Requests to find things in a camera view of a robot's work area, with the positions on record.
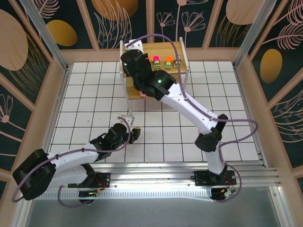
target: black grid line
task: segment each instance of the black grid line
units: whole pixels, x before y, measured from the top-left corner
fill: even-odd
[[[231,109],[230,109],[230,107],[229,107],[228,100],[227,100],[227,105],[228,105],[229,113],[230,113],[230,116],[231,116],[232,114],[231,114]],[[236,139],[237,139],[236,130],[235,130],[235,127],[234,127],[233,123],[232,123],[232,129],[233,129],[233,132],[235,133],[235,137],[236,137]],[[241,161],[242,161],[242,156],[241,156],[240,147],[239,147],[239,144],[238,144],[238,143],[237,143],[237,147],[238,147],[240,159],[241,159]]]
[[[124,112],[124,111],[113,111],[113,104],[114,104],[114,98],[125,98],[124,96],[115,96],[114,97],[114,92],[115,92],[115,86],[117,85],[117,84],[119,84],[119,82],[118,82],[118,80],[116,81],[116,76],[117,76],[117,74],[119,74],[119,72],[117,73],[117,62],[116,62],[116,69],[115,69],[115,73],[114,72],[101,72],[102,71],[102,67],[103,67],[103,63],[102,63],[102,65],[101,65],[101,69],[100,69],[100,73],[98,73],[98,72],[87,72],[87,70],[88,70],[88,64],[86,65],[86,72],[85,73],[83,73],[83,72],[81,72],[82,74],[85,74],[84,75],[84,79],[83,79],[83,83],[82,83],[82,85],[81,84],[79,84],[79,85],[69,85],[68,84],[68,86],[70,86],[70,87],[72,87],[72,86],[82,86],[81,87],[81,93],[80,93],[80,97],[67,97],[67,98],[65,98],[65,94],[66,94],[66,91],[67,91],[67,87],[66,87],[66,90],[65,90],[65,93],[64,93],[64,97],[63,97],[63,102],[62,102],[62,105],[61,105],[61,108],[60,108],[60,112],[59,112],[59,114],[58,114],[58,121],[57,121],[57,123],[56,123],[56,127],[55,127],[55,130],[54,130],[54,135],[55,135],[55,132],[56,132],[56,129],[57,128],[72,128],[72,133],[71,133],[71,140],[70,140],[70,143],[69,144],[55,144],[55,143],[53,143],[53,139],[54,139],[54,135],[53,135],[53,138],[52,138],[52,143],[51,143],[51,146],[50,146],[50,149],[52,149],[52,145],[69,145],[69,147],[71,147],[71,146],[75,146],[75,145],[82,145],[82,144],[75,144],[75,143],[71,143],[71,141],[72,141],[72,137],[73,137],[73,134],[74,134],[74,129],[75,128],[88,128],[88,127],[86,127],[86,126],[82,126],[82,127],[76,127],[75,125],[75,123],[76,123],[76,119],[77,119],[77,116],[78,116],[78,113],[85,113],[85,112],[93,112],[93,117],[92,117],[92,121],[91,121],[91,126],[89,127],[90,128],[90,132],[89,132],[89,138],[91,137],[91,134],[92,134],[92,129],[94,129],[94,128],[105,128],[105,129],[107,129],[107,127],[98,127],[98,126],[93,126],[93,121],[94,121],[94,117],[95,117],[95,113],[109,113],[109,123],[108,123],[108,125],[109,125],[109,127],[110,127],[110,123],[111,123],[111,120],[112,120],[112,118],[113,118],[113,114],[114,113],[116,113],[116,112]],[[209,82],[208,81],[208,77],[207,77],[207,73],[208,72],[202,72],[202,73],[205,73],[205,78],[206,78],[206,82],[204,83],[204,81],[202,81],[202,83],[193,83],[193,80],[192,80],[192,71],[190,70],[190,72],[189,72],[189,76],[190,76],[190,78],[188,78],[188,82],[189,83],[187,83],[187,85],[188,85],[188,88],[190,89],[192,89],[193,90],[193,94],[192,94],[192,96],[193,96],[193,98],[197,98],[197,97],[208,97],[209,99],[210,99],[210,104],[211,104],[211,110],[210,111],[214,111],[214,104],[213,104],[213,100],[211,99],[211,97],[225,97],[226,98],[226,101],[227,101],[227,97],[241,97],[241,96],[227,96],[226,95],[226,91],[225,91],[225,86],[224,85],[227,85],[227,84],[238,84],[238,83],[224,83],[223,82],[223,76],[222,76],[222,74],[221,73],[223,73],[223,72],[229,72],[229,73],[233,73],[233,72],[231,72],[231,71],[219,71],[219,72],[217,72],[217,73],[220,73],[220,76],[218,75],[218,78],[217,78],[217,80],[216,81],[214,81],[214,82],[217,82],[217,83],[211,83],[211,82]],[[97,94],[96,94],[96,97],[95,97],[95,103],[94,103],[94,110],[93,111],[79,111],[79,107],[80,107],[80,100],[81,99],[85,99],[86,97],[83,97],[82,98],[82,92],[83,92],[83,88],[84,88],[84,85],[85,86],[95,86],[96,84],[92,84],[92,83],[88,83],[88,84],[85,84],[85,80],[86,80],[86,77],[87,76],[89,76],[89,75],[91,75],[91,74],[93,74],[93,73],[95,73],[95,74],[99,74],[99,79],[98,79],[98,84],[97,84]],[[113,86],[113,92],[112,92],[112,96],[111,97],[99,97],[98,98],[98,92],[99,92],[99,88],[101,88],[100,87],[100,83],[101,83],[101,76],[102,76],[102,74],[108,74],[108,73],[111,73],[111,74],[114,74],[115,75],[115,78],[114,78],[114,82],[113,83],[110,83],[110,84],[106,84],[106,85],[112,85]],[[194,84],[196,85],[196,86],[199,86],[199,85],[202,85],[202,84],[207,84],[207,88],[208,88],[208,94],[209,94],[209,96],[197,96],[197,95],[195,95],[195,92],[194,92]],[[209,90],[209,85],[210,84],[221,84],[222,86],[223,86],[223,88],[224,88],[224,93],[225,93],[225,96],[211,96],[210,95],[210,90]],[[77,106],[77,111],[73,111],[73,112],[69,112],[69,111],[62,111],[62,107],[63,107],[63,103],[64,103],[64,101],[66,100],[66,99],[72,99],[72,98],[77,98],[77,99],[79,99],[79,102],[78,102],[78,106]],[[108,100],[109,102],[108,102],[108,105],[110,104],[110,109],[108,109],[108,110],[106,110],[106,111],[96,111],[96,105],[97,105],[97,99],[102,99],[102,98],[111,98],[111,100]],[[227,109],[225,109],[225,108],[223,108],[222,110],[216,110],[216,112],[218,113],[218,112],[220,112],[220,111],[222,111],[222,112],[228,112],[229,113],[229,115],[231,116],[231,111],[230,111],[230,107],[229,107],[229,103],[228,103],[228,101],[227,101],[227,106],[228,106],[228,108]],[[180,142],[177,142],[177,143],[167,143],[167,142],[165,142],[164,141],[164,127],[165,126],[163,126],[164,125],[164,119],[163,119],[163,111],[165,111],[165,112],[175,112],[175,110],[173,110],[173,109],[169,109],[169,110],[164,110],[164,107],[163,107],[163,104],[161,104],[161,109],[159,109],[159,110],[153,110],[153,108],[151,109],[151,110],[149,110],[149,111],[147,111],[146,110],[146,108],[147,108],[147,104],[146,104],[146,100],[144,100],[144,124],[142,123],[141,125],[144,127],[144,138],[143,138],[143,141],[142,142],[140,142],[140,143],[138,143],[138,142],[136,142],[136,144],[141,144],[141,145],[144,145],[144,148],[143,148],[143,161],[145,162],[146,161],[146,151],[145,151],[145,145],[152,145],[152,144],[162,144],[162,149],[163,149],[163,162],[165,162],[165,153],[164,153],[164,145],[165,144],[179,144],[180,146],[181,146],[181,148],[182,148],[182,158],[183,158],[183,161],[184,161],[184,149],[183,149],[183,144],[194,144],[194,141],[192,141],[192,142],[184,142],[183,141],[183,138],[182,138],[182,126],[181,126],[181,115],[180,114],[178,114],[179,115],[179,126],[175,126],[175,125],[169,125],[169,126],[167,126],[167,127],[171,127],[171,128],[176,128],[177,129],[177,127],[180,127],[180,136],[181,136],[181,138],[180,138]],[[147,141],[146,141],[146,132],[145,132],[145,129],[146,129],[146,112],[157,112],[157,111],[161,111],[162,113],[161,113],[161,117],[162,117],[162,119],[161,119],[161,122],[162,122],[162,139],[163,139],[163,141],[162,141],[162,143],[146,143]],[[237,109],[235,109],[235,110],[233,110],[233,111],[245,111],[245,109],[243,110],[242,108],[240,108],[239,110]],[[58,124],[59,124],[59,118],[60,118],[60,115],[61,115],[61,113],[76,113],[76,117],[75,117],[75,123],[74,123],[74,127],[58,127]],[[233,127],[233,131],[234,131],[234,134],[236,135],[236,133],[235,133],[235,128],[234,128],[234,124],[232,123],[232,127]],[[237,127],[247,127],[247,125],[237,125]],[[240,153],[240,147],[239,147],[239,144],[237,145],[238,146],[238,151],[239,151],[239,155],[240,155],[240,158],[241,158],[241,160],[242,160],[242,157],[241,157],[241,153]],[[125,153],[124,153],[124,162],[126,162],[126,149],[124,149],[125,150]]]
[[[96,109],[96,103],[97,103],[97,97],[98,97],[99,83],[100,83],[100,79],[101,79],[102,65],[103,65],[103,63],[101,64],[100,73],[99,73],[99,80],[98,80],[98,87],[97,87],[97,93],[96,93],[96,100],[95,100],[95,106],[94,106],[93,118],[91,119],[91,126],[90,126],[89,140],[90,140],[90,136],[91,136],[91,130],[92,130],[92,126],[93,126],[93,122],[94,122],[94,117],[95,117],[95,109]]]
[[[85,81],[85,75],[84,75],[84,80],[83,80],[82,89],[81,89],[81,93],[80,93],[80,100],[81,100],[81,95],[82,95],[82,90],[83,90],[84,81]],[[76,117],[75,117],[74,127],[73,127],[72,132],[71,132],[71,141],[72,141],[72,136],[73,136],[73,134],[74,134],[74,128],[75,128],[75,124],[76,124],[77,113],[76,113]]]

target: grid tile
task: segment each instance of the grid tile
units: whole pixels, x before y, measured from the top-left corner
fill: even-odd
[[[182,144],[164,144],[165,162],[183,162]]]
[[[146,126],[162,126],[162,113],[161,112],[146,112],[145,113]]]
[[[81,98],[94,98],[97,96],[98,85],[84,85]]]
[[[163,162],[162,144],[145,144],[145,162]]]
[[[101,72],[102,62],[89,62],[86,72]]]
[[[89,142],[90,128],[74,128],[71,137],[72,144],[86,144]]]
[[[53,144],[70,144],[73,128],[56,128]]]
[[[96,85],[99,83],[100,73],[86,73],[85,74],[85,85]]]
[[[65,98],[80,98],[82,87],[82,85],[68,85]]]
[[[237,84],[224,84],[226,96],[241,96],[240,90]]]
[[[225,84],[236,84],[237,79],[234,72],[221,72],[222,81]]]
[[[60,113],[57,127],[73,127],[77,113]]]
[[[203,61],[190,61],[189,67],[191,72],[205,72]]]
[[[99,85],[97,97],[112,97],[114,85]]]
[[[97,98],[95,111],[111,111],[112,102],[112,98]]]
[[[182,144],[185,162],[202,162],[202,151],[194,144]]]
[[[95,104],[95,98],[81,98],[79,102],[78,112],[93,112],[95,109]]]
[[[65,98],[62,103],[62,112],[77,112],[80,98]]]
[[[145,127],[145,143],[163,143],[162,127]]]
[[[144,144],[126,146],[125,162],[144,162]]]
[[[222,84],[209,84],[208,89],[211,97],[225,97],[225,91]]]
[[[259,160],[254,143],[239,143],[239,150],[243,161]]]
[[[244,110],[241,97],[227,97],[227,102],[230,110]]]
[[[219,72],[219,65],[216,61],[205,61],[204,62],[205,72]]]
[[[206,72],[206,78],[208,84],[222,84],[220,72]]]
[[[182,143],[179,127],[163,127],[164,143]]]
[[[75,62],[72,66],[71,72],[86,72],[87,62]]]
[[[191,79],[193,84],[206,84],[205,72],[191,72]]]
[[[57,119],[50,150],[57,152],[81,145],[108,132],[109,126],[127,114],[127,104],[116,62],[74,64]],[[230,62],[190,62],[186,91],[215,114],[246,119],[237,80]],[[141,135],[133,145],[113,152],[100,162],[206,161],[195,146],[198,130],[183,115],[155,99],[133,100],[134,123]],[[247,122],[228,122],[223,142],[250,133]],[[227,161],[258,160],[253,139],[223,146]]]
[[[110,112],[95,112],[92,127],[108,127]]]
[[[232,63],[230,61],[219,61],[218,65],[221,72],[233,72]]]
[[[93,112],[77,113],[75,127],[91,127],[93,120]]]
[[[104,62],[102,64],[101,72],[116,72],[117,62]]]
[[[101,73],[99,84],[114,84],[115,73]]]
[[[85,73],[71,73],[68,85],[82,85],[84,81]]]

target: leaf pattern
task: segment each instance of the leaf pattern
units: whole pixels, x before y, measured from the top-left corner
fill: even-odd
[[[277,37],[279,48],[283,49],[295,49],[303,41],[303,24],[286,25]]]
[[[303,140],[303,90],[295,97],[276,104],[272,114],[283,142]]]
[[[123,42],[131,40],[132,27],[126,10],[121,8],[117,1],[117,13],[109,0],[105,0],[107,10],[101,1],[97,0],[96,4],[102,15],[104,15],[102,17],[94,13],[99,24],[99,46],[101,48],[113,49],[119,46],[120,40]]]
[[[296,25],[303,21],[303,0],[294,0],[289,6],[287,13],[289,23]]]
[[[35,5],[42,18],[50,19],[58,10],[59,0],[35,0]]]

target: purple cable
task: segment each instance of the purple cable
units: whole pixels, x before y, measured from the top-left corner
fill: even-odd
[[[126,143],[125,143],[122,147],[120,147],[120,148],[118,148],[118,149],[115,149],[115,150],[94,150],[94,149],[85,149],[85,151],[94,151],[94,152],[97,152],[97,153],[108,153],[108,152],[115,152],[115,151],[120,151],[120,150],[124,149],[124,148],[126,147],[126,145],[128,144],[130,138],[131,138],[131,128],[129,127],[129,124],[127,123],[127,121],[126,121],[124,118],[118,117],[118,119],[123,120],[123,121],[126,123],[127,129],[128,129],[128,138],[127,138]],[[80,151],[82,152],[82,149],[70,150],[70,151],[67,151],[67,152],[65,152],[65,153],[59,154],[58,157],[63,157],[63,156],[65,156],[65,155],[73,154],[73,153],[80,152]],[[17,195],[18,191],[20,190],[20,188],[22,187],[22,185],[25,183],[25,181],[31,176],[31,174],[33,174],[34,171],[36,171],[36,170],[39,169],[40,167],[44,166],[45,164],[47,164],[47,163],[49,163],[49,162],[51,162],[51,161],[53,161],[53,160],[55,160],[55,159],[57,159],[56,156],[54,156],[54,157],[52,157],[52,158],[50,158],[50,159],[48,159],[48,160],[45,160],[44,162],[38,164],[38,165],[37,165],[35,168],[33,168],[31,171],[29,171],[29,173],[22,179],[22,181],[20,182],[20,184],[17,186],[17,189],[14,191],[14,193],[13,193],[13,195],[12,195],[12,197],[11,197],[11,201],[12,201],[12,202],[19,202],[20,200],[22,200],[22,199],[24,198],[23,196],[20,197],[19,199],[16,199],[16,195]],[[59,201],[59,203],[60,203],[61,205],[70,207],[70,205],[64,205],[64,204],[60,201],[60,195],[59,195],[59,194],[60,194],[62,188],[63,188],[63,186],[60,186],[59,191],[58,191],[58,201]]]
[[[222,143],[220,146],[219,146],[219,157],[220,157],[220,160],[223,164],[227,165],[229,168],[233,169],[237,175],[239,176],[239,181],[240,181],[240,185],[239,185],[239,189],[238,191],[236,192],[236,194],[234,194],[233,197],[229,198],[229,199],[226,199],[226,200],[217,200],[216,202],[227,202],[233,198],[235,198],[241,191],[241,188],[242,188],[242,179],[241,179],[241,176],[239,174],[239,172],[231,165],[227,164],[224,159],[223,159],[223,156],[222,156],[222,151],[221,151],[221,147],[227,145],[227,144],[231,144],[231,143],[237,143],[237,142],[240,142],[240,141],[243,141],[243,140],[246,140],[247,138],[249,138],[250,136],[252,136],[254,133],[256,133],[256,131],[258,130],[258,122],[256,122],[255,120],[253,119],[228,119],[228,120],[225,120],[225,119],[218,119],[218,118],[213,118],[212,116],[208,115],[206,112],[204,112],[203,110],[201,110],[199,107],[197,107],[190,99],[188,99],[187,95],[185,94],[185,90],[183,88],[183,85],[182,85],[182,77],[181,77],[181,69],[180,69],[180,63],[179,63],[179,57],[178,57],[178,51],[177,51],[177,48],[175,46],[175,44],[173,43],[173,41],[171,39],[169,39],[167,36],[165,35],[161,35],[161,34],[148,34],[148,35],[143,35],[135,40],[133,40],[132,42],[130,42],[126,47],[129,47],[130,45],[144,39],[144,38],[148,38],[148,37],[161,37],[161,38],[164,38],[166,39],[167,41],[170,42],[170,44],[172,45],[174,51],[175,51],[175,55],[176,55],[176,60],[177,60],[177,65],[178,65],[178,78],[179,78],[179,81],[181,83],[180,84],[180,89],[181,89],[181,93],[182,95],[184,96],[184,98],[192,105],[192,107],[194,107],[196,110],[198,110],[201,114],[203,114],[204,116],[206,116],[207,118],[213,120],[213,121],[218,121],[218,122],[251,122],[251,123],[254,123],[256,125],[256,127],[254,128],[254,130],[247,136],[243,137],[243,138],[240,138],[240,139],[237,139],[237,140],[232,140],[232,141],[229,141],[229,142],[226,142],[226,143]]]

